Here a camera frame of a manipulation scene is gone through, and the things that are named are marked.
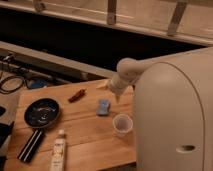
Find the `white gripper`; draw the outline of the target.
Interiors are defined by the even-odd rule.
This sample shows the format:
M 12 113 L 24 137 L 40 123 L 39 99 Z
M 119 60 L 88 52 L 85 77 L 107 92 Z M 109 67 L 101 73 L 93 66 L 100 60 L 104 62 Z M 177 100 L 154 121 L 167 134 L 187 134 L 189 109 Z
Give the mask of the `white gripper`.
M 120 96 L 124 93 L 126 88 L 132 84 L 134 77 L 132 75 L 120 75 L 114 74 L 108 82 L 103 82 L 97 86 L 97 89 L 107 90 L 115 94 L 115 100 L 117 103 L 120 102 Z

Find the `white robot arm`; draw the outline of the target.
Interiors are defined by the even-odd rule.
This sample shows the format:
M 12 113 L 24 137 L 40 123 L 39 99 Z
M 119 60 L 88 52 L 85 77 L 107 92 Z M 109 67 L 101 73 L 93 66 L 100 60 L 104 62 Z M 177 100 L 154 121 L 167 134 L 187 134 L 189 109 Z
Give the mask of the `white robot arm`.
M 146 60 L 125 58 L 101 87 L 134 87 L 138 171 L 213 171 L 213 46 Z

